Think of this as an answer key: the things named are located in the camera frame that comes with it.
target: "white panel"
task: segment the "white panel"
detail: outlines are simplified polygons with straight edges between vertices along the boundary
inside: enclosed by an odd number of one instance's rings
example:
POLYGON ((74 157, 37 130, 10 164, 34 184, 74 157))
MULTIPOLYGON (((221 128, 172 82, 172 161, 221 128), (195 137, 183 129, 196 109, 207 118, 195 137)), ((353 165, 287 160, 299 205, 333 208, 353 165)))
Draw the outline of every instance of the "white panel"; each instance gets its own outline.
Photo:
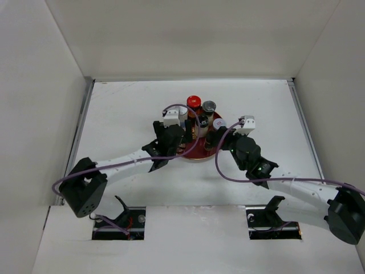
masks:
POLYGON ((30 273, 85 81, 43 0, 0 1, 0 273, 30 273))
POLYGON ((295 76, 338 0, 47 0, 84 75, 295 76))
POLYGON ((303 240, 250 240, 242 206, 147 207, 145 240, 91 241, 91 220, 52 207, 33 274, 364 273, 354 246, 301 230, 303 240))
MULTIPOLYGON (((342 0, 295 81, 325 175, 362 189, 364 14, 364 0, 342 0)), ((364 239, 359 253, 364 262, 364 239)))
MULTIPOLYGON (((113 159, 140 149, 156 138, 152 123, 162 120, 162 109, 184 103, 192 94, 215 101, 228 125, 254 115, 256 130, 250 136, 261 146, 263 157, 293 175, 319 176, 285 80, 96 83, 76 161, 113 159)), ((227 176, 246 179, 229 152, 220 153, 219 163, 227 176)), ((275 170, 273 176, 282 176, 282 171, 275 170)), ((106 194, 119 195, 130 206, 257 204, 282 195, 224 180, 213 158, 199 163, 172 160, 160 170, 113 184, 106 194)))

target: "white table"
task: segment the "white table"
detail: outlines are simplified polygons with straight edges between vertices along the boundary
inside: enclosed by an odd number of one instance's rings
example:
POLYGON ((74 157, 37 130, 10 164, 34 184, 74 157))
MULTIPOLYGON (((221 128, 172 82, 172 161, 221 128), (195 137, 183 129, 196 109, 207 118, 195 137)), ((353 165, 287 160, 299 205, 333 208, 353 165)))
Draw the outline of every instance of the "white table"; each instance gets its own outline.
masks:
MULTIPOLYGON (((228 124, 254 115, 251 137, 264 157, 292 175, 319 177, 285 80, 96 83, 76 161, 139 149, 155 138, 152 122, 161 110, 192 94, 215 101, 228 124)), ((245 178, 228 152, 220 153, 220 166, 226 175, 245 178)), ((302 240, 250 240, 241 205, 282 194, 223 180, 214 159, 175 159, 106 193, 129 206, 147 206, 145 240, 91 241, 92 221, 52 207, 33 274, 363 273, 355 247, 318 227, 301 224, 302 240)))

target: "black lid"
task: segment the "black lid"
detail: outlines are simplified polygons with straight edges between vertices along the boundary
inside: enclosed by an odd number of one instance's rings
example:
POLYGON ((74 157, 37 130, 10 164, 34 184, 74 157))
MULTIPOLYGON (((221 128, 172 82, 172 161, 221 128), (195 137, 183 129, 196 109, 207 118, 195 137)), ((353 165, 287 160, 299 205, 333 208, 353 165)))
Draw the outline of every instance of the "black lid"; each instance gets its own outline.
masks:
POLYGON ((208 122, 208 117, 205 114, 200 114, 199 115, 199 122, 200 122, 200 127, 204 128, 207 127, 209 122, 208 122))
POLYGON ((217 108, 216 104, 213 101, 205 101, 201 107, 203 111, 207 114, 212 114, 217 108))

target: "white wall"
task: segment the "white wall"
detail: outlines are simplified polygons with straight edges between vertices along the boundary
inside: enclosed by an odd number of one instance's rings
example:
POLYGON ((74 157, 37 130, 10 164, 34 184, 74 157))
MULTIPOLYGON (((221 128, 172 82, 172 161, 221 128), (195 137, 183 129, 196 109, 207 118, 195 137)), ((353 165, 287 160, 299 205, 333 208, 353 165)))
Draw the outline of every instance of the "white wall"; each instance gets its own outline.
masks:
POLYGON ((339 0, 47 0, 84 75, 293 77, 339 0))
POLYGON ((295 84, 325 175, 365 190, 364 0, 341 0, 295 84))
POLYGON ((0 0, 0 273, 30 273, 85 81, 44 0, 0 0))

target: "red cap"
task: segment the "red cap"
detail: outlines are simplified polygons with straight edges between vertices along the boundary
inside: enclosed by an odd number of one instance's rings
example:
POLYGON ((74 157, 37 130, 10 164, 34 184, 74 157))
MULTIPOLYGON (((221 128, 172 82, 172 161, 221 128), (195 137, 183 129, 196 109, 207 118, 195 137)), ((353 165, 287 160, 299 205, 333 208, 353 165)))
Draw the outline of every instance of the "red cap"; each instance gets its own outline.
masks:
POLYGON ((196 95, 192 95, 192 96, 188 97, 188 100, 186 100, 186 104, 188 105, 188 107, 191 107, 191 108, 200 107, 201 99, 196 95))

